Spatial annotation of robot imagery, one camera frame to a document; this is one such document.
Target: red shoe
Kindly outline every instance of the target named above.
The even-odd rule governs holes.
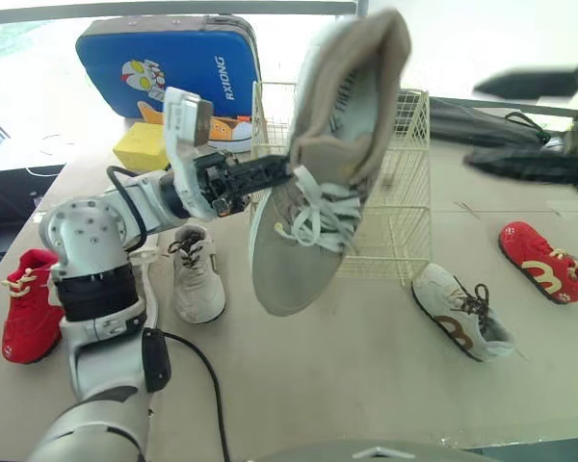
[[[548,241],[523,221],[508,224],[499,234],[504,255],[551,301],[578,301],[578,260]]]
[[[35,363],[49,354],[61,338],[63,309],[50,301],[49,268],[58,257],[32,248],[19,259],[19,269],[7,277],[11,308],[4,323],[2,355],[13,363]]]

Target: black cable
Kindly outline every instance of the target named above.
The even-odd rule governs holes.
[[[137,250],[139,247],[145,244],[145,240],[147,239],[147,229],[145,229],[145,223],[144,219],[142,218],[142,214],[140,214],[139,210],[137,210],[137,206],[135,205],[135,202],[133,202],[133,199],[131,199],[131,196],[128,195],[128,192],[126,192],[126,188],[124,188],[120,181],[117,179],[116,172],[121,173],[122,175],[130,176],[131,178],[137,176],[137,173],[122,167],[107,167],[107,176],[109,176],[110,181],[114,187],[116,187],[116,191],[118,191],[119,195],[122,197],[122,199],[124,199],[124,202],[126,202],[126,206],[133,215],[133,218],[137,222],[137,227],[139,228],[139,240],[136,244],[126,249],[127,252],[132,252],[133,250]]]
[[[229,457],[229,447],[227,444],[227,436],[224,431],[224,418],[223,418],[223,401],[221,400],[221,385],[219,383],[219,379],[216,377],[216,373],[214,372],[214,368],[212,364],[205,357],[203,351],[201,351],[195,344],[189,342],[188,340],[180,337],[179,335],[171,334],[170,332],[163,332],[163,335],[168,339],[176,340],[182,345],[190,348],[201,360],[203,365],[206,367],[208,372],[210,372],[210,376],[212,377],[212,383],[214,384],[214,396],[216,397],[216,412],[219,421],[219,433],[221,434],[221,447],[223,448],[223,461],[224,462],[231,462]]]
[[[518,117],[518,118],[524,120],[524,122],[520,122],[518,120],[512,120],[512,117]],[[512,113],[507,114],[505,116],[505,119],[509,120],[510,122],[517,123],[518,125],[524,125],[525,127],[535,128],[538,131],[538,138],[544,144],[546,144],[547,142],[550,141],[550,138],[551,138],[550,135],[547,134],[543,128],[541,128],[539,125],[537,125],[535,122],[533,122],[529,117],[527,117],[526,115],[522,114],[519,111],[514,111]]]

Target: beige tabletop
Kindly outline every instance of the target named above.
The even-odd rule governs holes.
[[[456,447],[578,437],[578,304],[552,304],[501,256],[498,231],[531,222],[578,256],[578,194],[486,178],[460,164],[465,147],[433,143],[433,259],[468,289],[490,288],[491,307],[519,352],[494,363],[466,358],[395,281],[337,279],[307,310],[268,315],[252,289],[248,214],[208,226],[219,249],[226,313],[193,326],[171,309],[172,267],[150,270],[161,327],[208,355],[221,381],[234,460],[310,442],[393,438]],[[67,164],[39,211],[74,195],[100,193],[99,150]],[[27,248],[40,246],[32,216],[0,264],[0,280]],[[171,241],[161,236],[160,245]],[[8,309],[0,285],[0,337]],[[170,345],[173,376],[154,401],[150,455],[156,462],[222,460],[212,384],[181,345]],[[35,365],[0,355],[0,459],[21,460],[72,404],[64,345]]]

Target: white wire basket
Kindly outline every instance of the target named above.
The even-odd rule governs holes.
[[[294,92],[293,84],[254,84],[252,158],[286,154]],[[399,94],[394,134],[355,235],[358,254],[345,258],[338,277],[398,279],[406,284],[431,261],[429,108],[424,91]],[[262,194],[251,199],[252,210]]]

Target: yellow box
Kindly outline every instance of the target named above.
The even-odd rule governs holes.
[[[142,172],[165,168],[169,162],[163,125],[136,122],[114,146],[114,154],[131,170]]]

